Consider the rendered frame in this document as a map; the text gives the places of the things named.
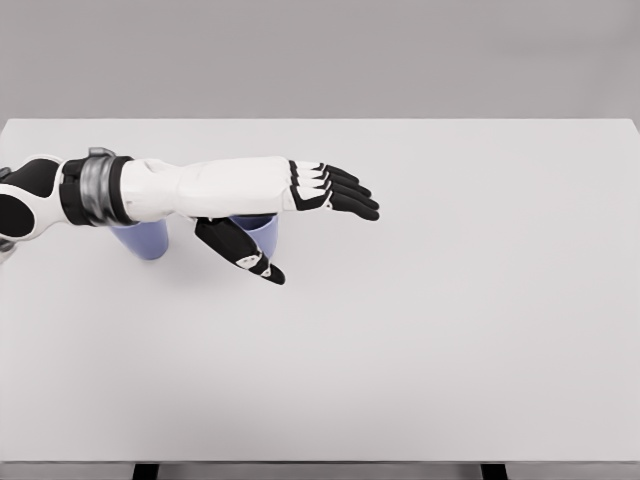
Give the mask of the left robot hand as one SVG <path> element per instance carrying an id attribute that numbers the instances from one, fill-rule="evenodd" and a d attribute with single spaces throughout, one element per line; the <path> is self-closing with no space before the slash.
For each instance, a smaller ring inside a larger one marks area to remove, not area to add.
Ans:
<path id="1" fill-rule="evenodd" d="M 282 285 L 285 274 L 234 216 L 269 216 L 326 209 L 367 221 L 380 218 L 369 189 L 336 166 L 286 157 L 215 160 L 184 168 L 176 211 L 195 220 L 195 235 L 234 266 Z"/>

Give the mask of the lavender blue cup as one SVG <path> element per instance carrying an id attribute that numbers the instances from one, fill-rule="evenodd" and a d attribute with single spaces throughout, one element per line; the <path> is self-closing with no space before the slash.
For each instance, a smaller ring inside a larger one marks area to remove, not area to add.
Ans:
<path id="1" fill-rule="evenodd" d="M 142 260 L 159 259 L 169 248 L 165 220 L 140 222 L 130 226 L 111 226 L 110 231 L 129 252 Z"/>
<path id="2" fill-rule="evenodd" d="M 238 215 L 231 220 L 242 228 L 271 259 L 275 253 L 278 241 L 278 215 Z"/>

